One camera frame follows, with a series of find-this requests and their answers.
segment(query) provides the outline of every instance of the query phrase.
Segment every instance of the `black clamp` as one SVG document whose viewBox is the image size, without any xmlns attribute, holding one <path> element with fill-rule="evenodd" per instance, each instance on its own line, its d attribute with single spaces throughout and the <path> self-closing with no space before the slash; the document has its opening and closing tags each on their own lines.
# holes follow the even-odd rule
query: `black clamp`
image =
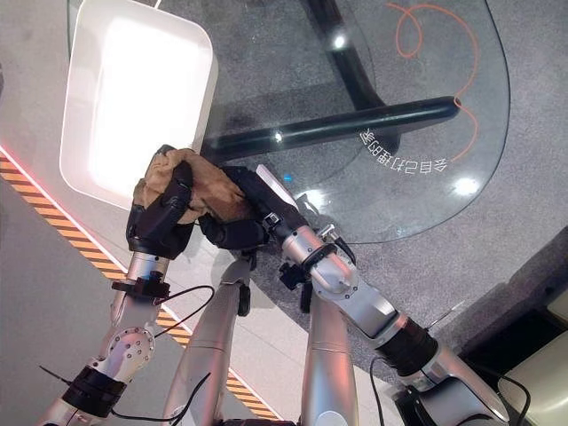
<svg viewBox="0 0 568 426">
<path fill-rule="evenodd" d="M 310 272 L 312 267 L 324 257 L 337 253 L 337 246 L 335 244 L 324 244 L 316 248 L 306 259 L 302 262 L 302 269 L 307 273 Z"/>
<path fill-rule="evenodd" d="M 114 290 L 123 291 L 135 299 L 165 299 L 170 293 L 170 284 L 162 281 L 163 274 L 159 271 L 151 271 L 148 279 L 138 277 L 134 284 L 126 284 L 122 281 L 113 282 Z"/>
</svg>

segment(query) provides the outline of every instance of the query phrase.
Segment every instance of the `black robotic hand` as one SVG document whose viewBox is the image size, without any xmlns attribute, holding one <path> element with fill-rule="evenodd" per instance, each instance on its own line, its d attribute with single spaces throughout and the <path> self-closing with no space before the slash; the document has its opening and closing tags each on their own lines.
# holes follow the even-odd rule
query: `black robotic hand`
<svg viewBox="0 0 568 426">
<path fill-rule="evenodd" d="M 282 200 L 263 179 L 246 167 L 225 167 L 223 172 L 243 191 L 254 211 L 254 222 L 282 243 L 294 230 L 308 225 L 298 210 Z"/>
<path fill-rule="evenodd" d="M 161 151 L 167 148 L 170 147 L 163 146 Z M 189 207 L 192 185 L 192 169 L 186 162 L 181 162 L 174 169 L 165 192 L 147 209 L 132 203 L 126 225 L 126 240 L 131 251 L 172 260 L 184 251 L 193 224 L 180 225 L 178 221 Z"/>
</svg>

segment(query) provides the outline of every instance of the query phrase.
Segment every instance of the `black cable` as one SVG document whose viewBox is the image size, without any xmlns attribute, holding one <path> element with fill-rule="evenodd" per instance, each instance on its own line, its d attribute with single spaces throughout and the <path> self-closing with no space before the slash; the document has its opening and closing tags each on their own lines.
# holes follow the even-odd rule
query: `black cable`
<svg viewBox="0 0 568 426">
<path fill-rule="evenodd" d="M 515 384 L 521 391 L 523 391 L 525 393 L 525 405 L 523 406 L 523 409 L 521 410 L 521 413 L 518 416 L 517 423 L 515 423 L 516 426 L 521 426 L 521 424 L 523 424 L 523 420 L 526 417 L 526 413 L 529 411 L 529 406 L 531 405 L 531 392 L 529 392 L 529 390 L 526 389 L 525 386 L 522 383 L 519 383 L 516 380 L 511 379 L 510 377 L 507 377 L 506 375 L 502 375 L 501 373 L 497 373 L 496 371 L 492 370 L 491 368 L 483 367 L 483 366 L 480 366 L 479 364 L 475 364 L 473 362 L 469 362 L 469 364 L 472 367 L 476 368 L 477 370 L 485 371 L 489 375 L 494 375 L 495 377 L 498 377 L 498 378 L 503 379 L 507 382 Z"/>
<path fill-rule="evenodd" d="M 61 380 L 64 384 L 66 384 L 67 386 L 71 385 L 71 381 L 64 379 L 63 377 L 61 377 L 60 375 L 56 375 L 55 373 L 53 373 L 51 370 L 48 370 L 47 368 L 45 368 L 44 366 L 39 366 L 45 373 L 47 373 L 48 375 L 52 375 L 53 377 L 55 377 L 58 380 Z"/>
<path fill-rule="evenodd" d="M 194 291 L 194 290 L 198 290 L 201 288 L 208 288 L 209 290 L 211 290 L 211 296 L 209 296 L 209 299 L 207 299 L 207 301 L 202 304 L 199 308 L 197 308 L 196 311 L 193 311 L 192 313 L 190 313 L 189 315 L 187 315 L 185 318 L 183 318 L 182 320 L 178 321 L 176 324 L 174 324 L 173 326 L 169 326 L 168 328 L 166 328 L 165 330 L 161 331 L 160 333 L 158 333 L 157 335 L 154 336 L 154 338 L 158 338 L 161 335 L 165 335 L 166 333 L 168 333 L 172 328 L 175 328 L 177 326 L 179 326 L 180 324 L 182 324 L 183 322 L 189 320 L 190 318 L 192 318 L 193 315 L 195 315 L 197 312 L 201 311 L 205 306 L 207 306 L 209 304 L 209 302 L 211 301 L 211 299 L 213 298 L 213 296 L 215 295 L 215 289 L 211 286 L 197 286 L 197 287 L 191 287 L 188 288 L 186 290 L 180 291 L 179 293 L 176 293 L 173 296 L 169 296 L 166 297 L 165 299 L 162 299 L 160 301 L 160 304 L 162 304 L 163 302 L 166 302 L 168 300 L 173 299 L 174 297 L 178 297 L 181 295 L 184 295 L 185 293 L 189 293 L 190 291 Z"/>
<path fill-rule="evenodd" d="M 146 421 L 146 422 L 171 422 L 174 421 L 172 426 L 176 426 L 177 424 L 179 424 L 179 422 L 181 422 L 182 418 L 184 417 L 185 413 L 187 413 L 187 410 L 189 409 L 189 406 L 191 405 L 193 398 L 195 397 L 195 395 L 197 394 L 197 391 L 200 389 L 200 387 L 207 381 L 207 379 L 209 378 L 209 376 L 211 375 L 211 373 L 207 373 L 200 381 L 199 383 L 197 383 L 197 385 L 193 388 L 192 394 L 189 396 L 189 399 L 187 400 L 187 404 L 185 404 L 184 409 L 181 410 L 179 412 L 179 414 L 174 415 L 173 417 L 170 417 L 168 419 L 159 419 L 156 417 L 142 417 L 142 416 L 136 416 L 136 415 L 124 415 L 124 414 L 118 414 L 116 413 L 116 411 L 114 409 L 111 409 L 110 412 L 115 415 L 116 417 L 120 418 L 120 419 L 125 419 L 125 420 L 141 420 L 141 421 Z"/>
<path fill-rule="evenodd" d="M 383 419 L 383 407 L 381 406 L 381 400 L 379 399 L 379 392 L 376 391 L 375 378 L 373 377 L 373 367 L 375 366 L 375 361 L 382 359 L 381 357 L 374 357 L 371 361 L 371 367 L 369 367 L 369 379 L 371 379 L 371 386 L 373 386 L 373 393 L 375 394 L 376 407 L 379 411 L 379 424 L 384 426 Z"/>
</svg>

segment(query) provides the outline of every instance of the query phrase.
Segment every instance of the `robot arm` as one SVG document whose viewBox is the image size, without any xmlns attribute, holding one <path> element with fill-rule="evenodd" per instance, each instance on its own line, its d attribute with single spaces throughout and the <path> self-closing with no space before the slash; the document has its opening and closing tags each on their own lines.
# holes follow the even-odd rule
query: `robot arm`
<svg viewBox="0 0 568 426">
<path fill-rule="evenodd" d="M 309 275 L 315 295 L 335 304 L 369 346 L 396 369 L 401 382 L 418 393 L 434 424 L 455 426 L 473 417 L 509 421 L 495 392 L 361 279 L 353 262 L 338 256 L 336 245 L 324 242 L 294 206 L 250 170 L 228 168 L 225 173 L 256 207 L 292 268 Z"/>
<path fill-rule="evenodd" d="M 154 353 L 159 301 L 169 294 L 163 281 L 170 259 L 185 248 L 193 224 L 178 225 L 191 200 L 192 172 L 181 162 L 165 193 L 148 209 L 134 205 L 126 237 L 134 253 L 125 280 L 111 304 L 111 326 L 99 354 L 91 358 L 65 394 L 44 413 L 38 426 L 101 424 L 136 372 Z"/>
</svg>

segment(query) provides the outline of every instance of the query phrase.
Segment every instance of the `robotic hand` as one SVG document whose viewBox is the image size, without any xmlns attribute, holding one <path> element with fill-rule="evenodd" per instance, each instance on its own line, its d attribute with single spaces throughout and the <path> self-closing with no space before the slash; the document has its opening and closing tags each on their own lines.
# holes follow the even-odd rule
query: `robotic hand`
<svg viewBox="0 0 568 426">
<path fill-rule="evenodd" d="M 354 262 L 338 256 L 337 246 L 324 242 L 296 207 L 272 190 L 272 182 L 268 185 L 245 168 L 225 168 L 224 172 L 245 193 L 257 220 L 280 244 L 296 276 L 308 276 L 313 293 L 339 308 L 369 346 L 396 369 L 422 424 L 455 426 L 479 418 L 499 424 L 509 421 L 495 392 L 447 347 L 396 310 L 377 288 L 363 281 Z M 289 272 L 289 268 L 280 270 Z"/>
</svg>

